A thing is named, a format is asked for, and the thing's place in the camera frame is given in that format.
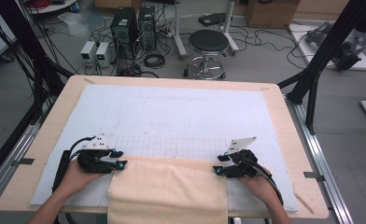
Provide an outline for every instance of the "forearm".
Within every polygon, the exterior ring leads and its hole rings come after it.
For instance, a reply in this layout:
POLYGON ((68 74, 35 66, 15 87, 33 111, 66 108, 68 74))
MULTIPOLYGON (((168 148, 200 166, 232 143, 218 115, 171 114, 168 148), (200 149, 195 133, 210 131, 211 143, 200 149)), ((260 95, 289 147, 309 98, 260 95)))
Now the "forearm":
POLYGON ((278 200, 265 203, 274 224, 290 224, 290 219, 282 204, 278 200))
POLYGON ((28 224, 52 224, 58 216, 64 202, 70 197, 70 194, 61 190, 56 190, 27 222, 28 224))

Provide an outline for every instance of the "desk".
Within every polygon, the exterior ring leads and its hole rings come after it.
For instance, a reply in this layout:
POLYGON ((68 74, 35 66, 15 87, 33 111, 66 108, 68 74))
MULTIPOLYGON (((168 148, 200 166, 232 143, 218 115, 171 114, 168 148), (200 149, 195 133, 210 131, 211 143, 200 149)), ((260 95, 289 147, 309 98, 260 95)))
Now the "desk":
MULTIPOLYGON (((2 211, 35 211, 30 205, 32 195, 42 174, 50 152, 55 147, 63 126, 76 106, 86 85, 122 85, 176 87, 215 90, 261 91, 266 100, 274 131, 282 150, 285 164, 298 198, 299 212, 291 217, 325 218, 329 215, 323 196, 313 178, 305 178, 303 172, 311 172, 303 145, 295 129, 290 113, 280 89, 275 84, 245 83, 226 81, 205 81, 185 79, 139 78, 139 77, 90 77, 73 76, 67 82, 58 101, 50 111, 40 132, 28 149, 25 158, 35 159, 32 165, 20 165, 0 198, 2 211)), ((107 208, 65 207, 65 212, 106 213, 107 208)), ((230 217, 264 217, 261 213, 236 213, 229 211, 230 217)))

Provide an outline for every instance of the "chair leg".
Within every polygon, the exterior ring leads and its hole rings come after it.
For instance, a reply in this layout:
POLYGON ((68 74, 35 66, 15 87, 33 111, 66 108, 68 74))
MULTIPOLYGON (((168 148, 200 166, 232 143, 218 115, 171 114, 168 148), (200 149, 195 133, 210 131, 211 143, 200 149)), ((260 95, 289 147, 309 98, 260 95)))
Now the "chair leg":
POLYGON ((189 63, 189 73, 192 78, 214 80, 215 78, 225 78, 225 73, 221 63, 209 55, 196 57, 189 63))

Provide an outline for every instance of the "wheel caster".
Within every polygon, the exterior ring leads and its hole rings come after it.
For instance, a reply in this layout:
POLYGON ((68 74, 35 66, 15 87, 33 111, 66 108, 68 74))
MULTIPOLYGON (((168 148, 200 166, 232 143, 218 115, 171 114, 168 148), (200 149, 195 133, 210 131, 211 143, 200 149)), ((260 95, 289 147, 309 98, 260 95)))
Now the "wheel caster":
POLYGON ((185 68, 184 72, 183 72, 183 77, 188 77, 189 76, 189 68, 185 68))

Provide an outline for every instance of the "cardboard box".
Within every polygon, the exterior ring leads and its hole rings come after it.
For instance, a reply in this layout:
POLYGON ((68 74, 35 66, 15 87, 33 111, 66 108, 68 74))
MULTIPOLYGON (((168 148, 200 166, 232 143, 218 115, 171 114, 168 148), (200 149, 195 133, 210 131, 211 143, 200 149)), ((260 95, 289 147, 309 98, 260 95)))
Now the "cardboard box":
POLYGON ((113 11, 119 7, 134 7, 136 12, 142 5, 142 0, 94 0, 96 8, 113 11))
POLYGON ((261 4, 258 0, 249 0, 246 7, 246 24, 256 28, 289 28, 300 0, 274 0, 261 4))
POLYGON ((246 12, 246 6, 247 4, 241 4, 239 1, 235 1, 232 14, 236 16, 244 16, 246 12))

